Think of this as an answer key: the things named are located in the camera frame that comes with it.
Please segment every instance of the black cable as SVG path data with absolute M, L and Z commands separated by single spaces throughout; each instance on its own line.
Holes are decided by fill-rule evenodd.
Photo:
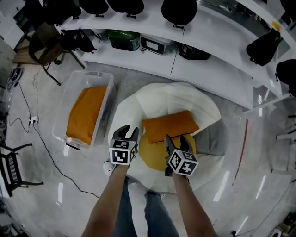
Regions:
M 92 194 L 93 196 L 95 196 L 95 197 L 97 197 L 97 198 L 99 198 L 97 195 L 95 195 L 94 193 L 90 193 L 90 192 L 87 192 L 87 191 L 83 191 L 83 190 L 81 190 L 79 187 L 78 187 L 78 185 L 74 182 L 74 180 L 73 179 L 71 179 L 70 177 L 68 177 L 68 176 L 66 176 L 66 175 L 64 175 L 63 173 L 62 173 L 62 171 L 60 170 L 60 168 L 58 168 L 57 167 L 57 165 L 56 165 L 56 163 L 55 163 L 55 161 L 54 161 L 54 159 L 52 158 L 52 156 L 51 156 L 51 154 L 50 154 L 50 152 L 49 152 L 49 150 L 47 149 L 47 147 L 46 147 L 46 144 L 45 144 L 45 142 L 43 141 L 43 139 L 42 139 L 42 137 L 41 137 L 41 135 L 40 135 L 40 133 L 37 131 L 37 129 L 35 128 L 35 126 L 34 126 L 34 124 L 33 124 L 33 128 L 35 129 L 35 131 L 38 133 L 38 135 L 39 135 L 39 137 L 40 137 L 40 139 L 41 139 L 41 141 L 43 142 L 43 144 L 44 144 L 44 146 L 45 146 L 45 149 L 47 150 L 47 153 L 48 153 L 48 155 L 50 156 L 50 158 L 51 158 L 51 160 L 52 160 L 52 162 L 53 162 L 53 164 L 54 164 L 54 166 L 56 167 L 56 169 L 61 173 L 61 175 L 63 175 L 63 176 L 65 176 L 66 178 L 68 178 L 68 179 L 70 179 L 73 183 L 74 183 L 74 185 L 78 188 L 78 190 L 80 191 L 80 192 L 83 192 L 83 193 L 88 193 L 88 194 Z
M 24 92 L 23 92 L 22 87 L 20 86 L 20 84 L 19 84 L 19 88 L 20 88 L 21 91 L 22 91 L 22 94 L 23 94 L 24 100 L 25 100 L 25 102 L 26 102 L 26 104 L 27 104 L 27 106 L 28 106 L 29 114 L 30 114 L 30 118 L 31 118 L 31 112 L 30 112 L 29 104 L 28 104 L 28 102 L 27 102 L 27 100 L 26 100 L 26 98 L 25 98 Z M 37 90 L 37 87 L 36 87 L 36 93 L 37 93 L 36 95 L 37 95 L 37 114 L 38 114 L 38 90 Z M 20 122 L 21 122 L 21 125 L 22 125 L 22 127 L 23 127 L 23 129 L 24 129 L 24 131 L 25 131 L 26 133 L 29 133 L 29 130 L 27 131 L 27 130 L 25 129 L 25 127 L 24 127 L 24 125 L 23 125 L 23 122 L 22 122 L 22 120 L 21 120 L 20 118 L 17 118 L 17 119 L 14 120 L 12 123 L 10 123 L 10 114 L 8 114 L 8 115 L 9 115 L 9 125 L 10 125 L 10 126 L 11 126 L 16 120 L 19 119 Z M 66 175 L 63 174 L 63 172 L 60 170 L 60 168 L 56 165 L 55 160 L 52 158 L 52 156 L 51 156 L 49 150 L 47 149 L 47 146 L 46 146 L 44 140 L 42 139 L 40 133 L 39 133 L 39 132 L 37 131 L 37 129 L 35 128 L 34 124 L 33 124 L 33 128 L 34 128 L 34 130 L 38 133 L 38 135 L 39 135 L 41 141 L 42 141 L 43 144 L 44 144 L 45 149 L 47 150 L 48 155 L 50 156 L 50 158 L 51 158 L 51 160 L 52 160 L 54 166 L 55 166 L 56 169 L 60 172 L 60 174 L 63 175 L 63 176 L 65 176 L 66 178 L 70 179 L 70 180 L 72 181 L 72 183 L 74 183 L 74 185 L 78 188 L 78 190 L 79 190 L 80 192 L 82 192 L 82 193 L 88 193 L 88 194 L 91 194 L 91 195 L 95 196 L 96 198 L 99 198 L 99 197 L 98 197 L 97 195 L 95 195 L 94 193 L 90 193 L 90 192 L 87 192 L 87 191 L 83 191 L 83 190 L 81 190 L 81 189 L 78 187 L 78 185 L 74 182 L 74 180 L 73 180 L 72 178 L 70 178 L 70 177 L 68 177 L 68 176 L 66 176 Z
M 253 236 L 257 229 L 266 221 L 266 219 L 270 216 L 270 214 L 273 212 L 273 210 L 278 206 L 278 204 L 281 202 L 281 200 L 283 199 L 283 197 L 285 196 L 285 194 L 287 193 L 287 191 L 289 190 L 290 186 L 292 183 L 294 183 L 296 181 L 296 179 L 292 180 L 291 183 L 288 185 L 287 189 L 284 191 L 283 195 L 281 196 L 281 198 L 278 200 L 278 202 L 276 203 L 276 205 L 272 208 L 272 210 L 268 213 L 268 215 L 264 218 L 264 220 L 255 228 L 255 229 L 252 229 L 250 231 L 247 231 L 247 232 L 244 232 L 244 233 L 241 233 L 239 235 L 235 235 L 235 236 L 241 236 L 241 235 L 245 235 L 247 233 L 250 233 L 252 231 L 254 231 L 250 236 Z
M 26 98 L 25 98 L 25 95 L 24 95 L 24 92 L 23 92 L 23 90 L 22 90 L 22 87 L 20 86 L 19 83 L 18 83 L 18 85 L 19 85 L 19 88 L 20 88 L 20 90 L 21 90 L 21 92 L 22 92 L 22 94 L 23 94 L 23 97 L 24 97 L 24 99 L 25 99 L 25 102 L 26 102 L 26 104 L 27 104 L 27 106 L 28 106 L 29 114 L 30 114 L 29 116 L 30 116 L 30 118 L 31 118 L 31 111 L 30 111 L 30 108 L 29 108 L 28 102 L 27 102 L 27 100 L 26 100 Z M 23 127 L 23 129 L 24 129 L 24 131 L 25 131 L 26 133 L 29 133 L 30 125 L 28 125 L 28 130 L 26 130 L 25 127 L 24 127 L 24 125 L 23 125 L 23 122 L 22 122 L 22 120 L 21 120 L 20 118 L 15 119 L 15 120 L 11 123 L 11 122 L 10 122 L 11 115 L 10 115 L 10 114 L 7 114 L 7 115 L 9 116 L 9 126 L 13 125 L 15 121 L 19 120 L 20 123 L 21 123 L 21 125 L 22 125 L 22 127 Z
M 23 122 L 22 122 L 22 120 L 21 120 L 20 118 L 17 118 L 17 119 L 14 120 L 12 123 L 10 123 L 10 114 L 7 114 L 7 115 L 9 116 L 9 126 L 13 125 L 15 121 L 19 120 L 20 123 L 21 123 L 21 125 L 22 125 L 22 127 L 23 127 L 23 129 L 24 129 L 24 131 L 25 131 L 26 133 L 29 133 L 30 128 L 28 128 L 28 130 L 26 130 L 25 127 L 24 127 L 24 125 L 23 125 Z
M 21 90 L 21 92 L 22 92 L 22 94 L 23 94 L 24 100 L 25 100 L 25 102 L 26 102 L 26 104 L 27 104 L 27 106 L 28 106 L 28 110 L 29 110 L 29 114 L 30 114 L 30 119 L 31 119 L 31 111 L 30 111 L 30 108 L 29 108 L 29 104 L 28 104 L 28 102 L 27 102 L 27 100 L 26 100 L 26 98 L 25 98 L 25 95 L 24 95 L 24 92 L 23 92 L 22 87 L 20 86 L 19 83 L 18 83 L 18 85 L 19 85 L 19 88 L 20 88 L 20 90 Z

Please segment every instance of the wooden chair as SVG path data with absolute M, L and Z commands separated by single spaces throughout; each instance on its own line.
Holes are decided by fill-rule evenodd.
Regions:
M 10 148 L 0 144 L 0 147 L 10 151 L 8 155 L 4 155 L 0 151 L 0 170 L 4 180 L 5 187 L 10 197 L 12 197 L 12 191 L 18 187 L 27 188 L 28 186 L 38 186 L 38 185 L 44 184 L 43 182 L 41 183 L 26 182 L 26 181 L 23 181 L 22 177 L 20 176 L 18 161 L 16 157 L 17 153 L 15 152 L 27 146 L 32 146 L 32 144 L 22 145 L 17 148 Z
M 61 85 L 60 82 L 48 73 L 48 68 L 50 67 L 52 62 L 54 62 L 57 65 L 61 64 L 61 61 L 57 60 L 57 58 L 62 53 L 71 54 L 77 61 L 77 63 L 82 68 L 85 68 L 84 65 L 77 59 L 77 57 L 74 55 L 72 51 L 67 51 L 62 48 L 60 44 L 60 37 L 60 33 L 54 26 L 48 25 L 44 22 L 34 32 L 29 43 L 30 57 L 39 65 L 41 65 L 45 73 L 50 78 L 52 78 L 59 86 Z

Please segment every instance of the floor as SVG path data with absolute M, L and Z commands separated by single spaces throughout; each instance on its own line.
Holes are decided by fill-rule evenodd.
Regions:
M 79 151 L 68 149 L 52 137 L 55 115 L 65 84 L 73 70 L 80 70 L 79 65 L 67 55 L 62 65 L 50 67 L 50 73 L 62 83 L 60 87 L 39 66 L 27 65 L 24 68 L 20 84 L 32 116 L 39 116 L 36 128 L 55 163 L 64 174 L 75 180 L 80 189 L 100 196 L 107 183 L 102 163 L 108 156 L 108 146 L 100 146 L 96 152 Z M 114 74 L 117 87 L 115 108 L 120 101 L 144 85 L 171 82 L 154 75 L 95 63 L 90 63 L 87 70 Z M 195 195 L 219 236 L 230 236 L 232 230 L 243 237 L 268 236 L 296 207 L 296 184 L 291 183 L 292 177 L 271 174 L 271 168 L 285 170 L 288 164 L 289 168 L 295 166 L 294 147 L 290 146 L 289 141 L 275 139 L 277 134 L 292 130 L 294 121 L 288 120 L 287 115 L 294 114 L 295 99 L 286 99 L 274 106 L 243 114 L 240 106 L 207 94 L 219 107 L 228 127 L 229 146 L 219 173 L 196 190 Z M 4 101 L 9 102 L 11 121 L 20 117 L 27 128 L 29 111 L 20 87 L 17 86 L 11 94 L 6 95 Z M 62 176 L 34 129 L 25 133 L 17 121 L 7 129 L 7 145 L 16 147 L 25 143 L 33 143 L 33 147 L 19 153 L 22 177 L 27 181 L 43 181 L 44 185 L 18 188 L 12 198 L 5 198 L 6 205 L 33 237 L 79 237 L 97 198 L 79 192 L 69 179 Z M 136 232 L 139 237 L 146 236 L 147 226 L 143 214 L 146 190 L 139 184 L 133 184 L 129 186 L 129 191 Z M 185 237 L 177 197 L 167 194 L 163 202 L 180 236 Z

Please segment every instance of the wall socket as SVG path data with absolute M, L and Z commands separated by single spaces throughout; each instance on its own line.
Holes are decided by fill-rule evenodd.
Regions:
M 38 117 L 37 116 L 29 118 L 29 125 L 37 124 L 37 123 L 38 123 Z

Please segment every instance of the orange cushion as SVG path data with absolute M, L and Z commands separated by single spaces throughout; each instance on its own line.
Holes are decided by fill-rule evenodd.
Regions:
M 164 141 L 166 134 L 171 138 L 196 132 L 199 127 L 190 111 L 169 114 L 159 118 L 142 121 L 149 144 Z
M 66 136 L 91 144 L 106 89 L 92 87 L 82 90 L 70 112 Z
M 195 141 L 193 137 L 190 134 L 184 135 L 184 137 L 190 143 L 193 153 L 196 154 Z M 172 141 L 175 147 L 180 147 L 180 137 L 175 137 L 172 139 Z M 162 172 L 165 171 L 165 158 L 169 156 L 165 142 L 149 144 L 147 134 L 144 133 L 139 142 L 139 156 L 148 167 Z

